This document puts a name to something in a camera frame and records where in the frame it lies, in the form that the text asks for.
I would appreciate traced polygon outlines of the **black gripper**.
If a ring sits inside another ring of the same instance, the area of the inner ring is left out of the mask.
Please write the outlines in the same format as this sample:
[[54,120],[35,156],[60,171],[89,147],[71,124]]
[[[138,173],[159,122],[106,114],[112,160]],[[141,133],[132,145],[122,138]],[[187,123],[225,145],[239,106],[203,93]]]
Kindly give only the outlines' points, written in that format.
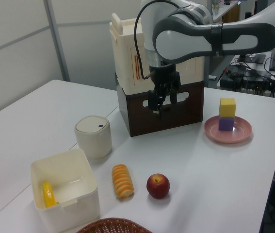
[[163,106],[167,94],[169,93],[171,104],[177,104],[178,91],[181,86],[180,74],[176,71],[175,64],[169,64],[163,67],[149,67],[151,80],[154,83],[154,90],[147,92],[148,108],[153,111],[156,118],[162,119],[163,113],[169,111],[169,107]]

